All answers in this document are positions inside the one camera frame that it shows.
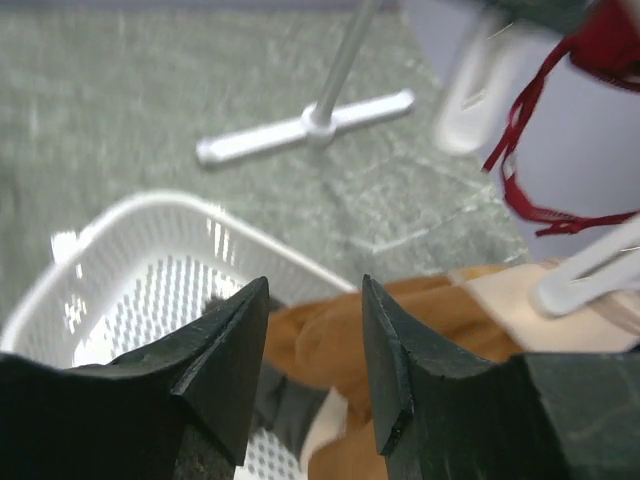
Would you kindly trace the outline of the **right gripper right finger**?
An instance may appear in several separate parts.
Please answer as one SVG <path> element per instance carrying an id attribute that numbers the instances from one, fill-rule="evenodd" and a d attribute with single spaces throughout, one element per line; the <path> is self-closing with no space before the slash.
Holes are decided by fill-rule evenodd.
<path id="1" fill-rule="evenodd" d="M 363 338 L 378 453 L 392 479 L 635 479 L 639 356 L 483 359 L 370 277 Z"/>

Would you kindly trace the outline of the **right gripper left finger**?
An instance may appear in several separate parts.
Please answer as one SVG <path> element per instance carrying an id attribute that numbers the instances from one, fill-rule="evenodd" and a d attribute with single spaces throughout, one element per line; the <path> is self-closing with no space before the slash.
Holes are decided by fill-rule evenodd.
<path id="1" fill-rule="evenodd" d="M 269 317 L 250 282 L 105 365 L 1 357 L 5 479 L 230 479 L 245 458 Z"/>

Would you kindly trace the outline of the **orange-brown underwear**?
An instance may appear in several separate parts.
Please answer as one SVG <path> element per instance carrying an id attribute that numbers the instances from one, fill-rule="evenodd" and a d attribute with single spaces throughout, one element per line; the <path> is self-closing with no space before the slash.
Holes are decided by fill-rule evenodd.
<path id="1" fill-rule="evenodd" d="M 421 324 L 494 363 L 533 353 L 639 356 L 638 293 L 612 292 L 553 318 L 532 301 L 534 285 L 552 268 L 488 265 L 381 285 Z M 346 410 L 344 433 L 300 457 L 311 479 L 392 479 L 376 448 L 361 290 L 314 301 L 320 312 L 296 341 L 298 382 L 336 392 Z"/>

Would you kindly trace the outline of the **white hanger clip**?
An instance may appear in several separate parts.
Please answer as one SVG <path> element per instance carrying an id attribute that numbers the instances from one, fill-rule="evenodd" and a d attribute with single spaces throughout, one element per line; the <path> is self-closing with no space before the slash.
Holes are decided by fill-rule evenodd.
<path id="1" fill-rule="evenodd" d="M 551 317 L 607 294 L 639 288 L 639 221 L 630 220 L 564 260 L 537 283 L 532 301 Z"/>
<path id="2" fill-rule="evenodd" d="M 491 7 L 448 14 L 441 37 L 451 44 L 434 121 L 438 146 L 474 153 L 497 130 L 526 57 L 528 31 L 513 13 Z"/>

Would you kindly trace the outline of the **grey beige-banded underwear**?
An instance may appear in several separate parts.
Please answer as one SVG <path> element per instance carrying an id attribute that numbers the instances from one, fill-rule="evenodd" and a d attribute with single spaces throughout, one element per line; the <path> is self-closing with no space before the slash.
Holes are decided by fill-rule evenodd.
<path id="1" fill-rule="evenodd" d="M 250 427 L 251 433 L 264 429 L 274 434 L 298 457 L 344 433 L 341 397 L 298 382 L 296 341 L 319 312 L 318 302 L 271 311 Z"/>

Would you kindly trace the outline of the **white perforated laundry basket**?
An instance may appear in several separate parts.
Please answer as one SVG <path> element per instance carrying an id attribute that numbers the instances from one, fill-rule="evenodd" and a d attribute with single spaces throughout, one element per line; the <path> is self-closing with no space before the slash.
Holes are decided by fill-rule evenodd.
<path id="1" fill-rule="evenodd" d="M 333 297 L 350 282 L 189 194 L 130 197 L 80 233 L 54 236 L 53 263 L 10 315 L 9 353 L 59 369 L 105 365 L 216 309 L 255 279 L 270 307 Z M 251 433 L 230 479 L 299 479 L 295 457 Z"/>

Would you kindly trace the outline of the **silver drying rack stand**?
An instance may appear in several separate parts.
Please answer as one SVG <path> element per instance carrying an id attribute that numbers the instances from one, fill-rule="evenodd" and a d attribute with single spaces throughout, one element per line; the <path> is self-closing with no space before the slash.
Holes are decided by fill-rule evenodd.
<path id="1" fill-rule="evenodd" d="M 324 147 L 336 135 L 408 114 L 415 105 L 410 89 L 373 99 L 337 104 L 365 36 L 382 3 L 360 3 L 347 25 L 318 100 L 293 118 L 201 139 L 195 148 L 199 164 L 218 167 L 298 143 Z"/>

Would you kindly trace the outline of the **red bra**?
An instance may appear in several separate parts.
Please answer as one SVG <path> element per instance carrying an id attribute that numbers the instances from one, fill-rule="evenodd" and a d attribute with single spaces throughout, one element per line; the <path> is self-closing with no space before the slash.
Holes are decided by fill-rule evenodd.
<path id="1" fill-rule="evenodd" d="M 638 214 L 639 22 L 630 2 L 596 2 L 549 51 L 483 168 L 535 237 Z"/>

